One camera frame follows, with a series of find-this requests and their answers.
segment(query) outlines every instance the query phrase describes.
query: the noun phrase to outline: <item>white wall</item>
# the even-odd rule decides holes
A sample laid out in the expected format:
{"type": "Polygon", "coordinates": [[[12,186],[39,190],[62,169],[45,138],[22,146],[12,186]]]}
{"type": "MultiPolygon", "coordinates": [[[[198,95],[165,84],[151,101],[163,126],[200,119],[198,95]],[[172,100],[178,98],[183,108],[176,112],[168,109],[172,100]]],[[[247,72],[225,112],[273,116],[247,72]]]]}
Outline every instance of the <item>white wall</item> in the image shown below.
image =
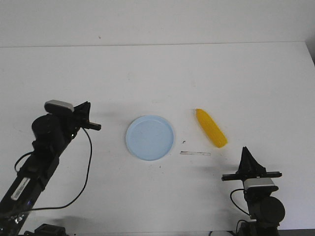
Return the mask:
{"type": "Polygon", "coordinates": [[[314,0],[1,1],[0,47],[306,41],[314,0]]]}

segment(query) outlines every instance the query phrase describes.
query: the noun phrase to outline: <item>white table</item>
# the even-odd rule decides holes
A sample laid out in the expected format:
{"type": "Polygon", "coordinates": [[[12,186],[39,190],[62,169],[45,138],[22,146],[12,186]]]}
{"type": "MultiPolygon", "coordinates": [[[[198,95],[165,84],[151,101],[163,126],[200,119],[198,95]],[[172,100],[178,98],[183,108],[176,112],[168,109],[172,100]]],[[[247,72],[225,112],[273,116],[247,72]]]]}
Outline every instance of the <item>white table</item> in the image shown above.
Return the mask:
{"type": "MultiPolygon", "coordinates": [[[[102,124],[90,131],[86,191],[69,208],[32,213],[23,232],[42,223],[69,233],[234,230],[246,217],[229,193],[242,183],[221,176],[236,172],[243,146],[267,171],[283,173],[273,193],[286,209],[280,229],[315,227],[315,70],[304,43],[3,48],[0,78],[3,195],[16,159],[32,150],[31,124],[45,114],[45,101],[90,101],[91,121],[102,124]],[[195,108],[212,115],[228,145],[209,142],[195,108]],[[175,130],[173,149],[158,161],[142,161],[126,148],[126,130],[142,115],[162,116],[175,130]]],[[[72,200],[88,154],[80,132],[35,207],[72,200]]],[[[235,199],[246,208],[241,193],[235,199]]]]}

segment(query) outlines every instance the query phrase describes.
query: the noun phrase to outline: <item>light blue plate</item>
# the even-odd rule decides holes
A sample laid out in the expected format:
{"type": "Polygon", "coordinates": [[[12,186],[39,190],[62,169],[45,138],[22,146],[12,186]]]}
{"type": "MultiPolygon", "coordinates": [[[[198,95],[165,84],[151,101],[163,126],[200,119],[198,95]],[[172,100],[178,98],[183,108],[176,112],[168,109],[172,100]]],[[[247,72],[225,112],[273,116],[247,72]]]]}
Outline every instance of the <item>light blue plate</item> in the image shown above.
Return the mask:
{"type": "Polygon", "coordinates": [[[153,161],[164,157],[173,143],[174,132],[171,125],[159,116],[136,119],[126,133],[128,150],[142,160],[153,161]]]}

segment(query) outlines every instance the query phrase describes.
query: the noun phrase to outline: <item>white tabletop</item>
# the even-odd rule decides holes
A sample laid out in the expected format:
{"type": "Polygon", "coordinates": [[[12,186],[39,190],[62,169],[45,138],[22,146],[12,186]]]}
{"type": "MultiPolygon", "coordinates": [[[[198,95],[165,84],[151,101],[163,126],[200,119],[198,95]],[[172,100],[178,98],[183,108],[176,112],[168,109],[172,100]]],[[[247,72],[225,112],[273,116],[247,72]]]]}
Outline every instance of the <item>white tabletop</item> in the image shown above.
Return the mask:
{"type": "MultiPolygon", "coordinates": [[[[304,43],[0,49],[0,189],[15,178],[16,159],[32,150],[31,124],[51,99],[92,104],[94,155],[83,195],[63,210],[32,213],[23,230],[42,223],[69,233],[234,230],[246,219],[229,200],[247,146],[274,179],[285,206],[281,229],[314,228],[315,70],[304,43]],[[229,143],[216,148],[194,116],[206,110],[229,143]],[[175,131],[168,155],[147,162],[125,145],[131,122],[167,119],[175,131]],[[210,156],[180,155],[181,151],[210,156]]],[[[89,144],[83,132],[35,207],[61,206],[80,191],[89,144]]],[[[242,193],[236,202],[246,208],[242,193]]]]}

